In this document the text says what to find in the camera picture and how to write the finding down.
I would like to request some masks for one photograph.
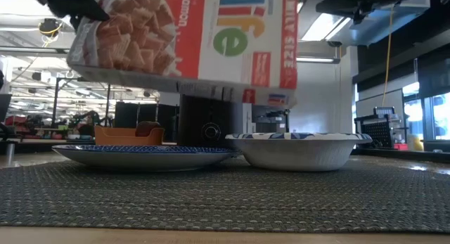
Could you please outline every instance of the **life cereal box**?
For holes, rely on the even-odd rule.
[[[298,0],[98,0],[67,61],[83,77],[258,105],[295,104]]]

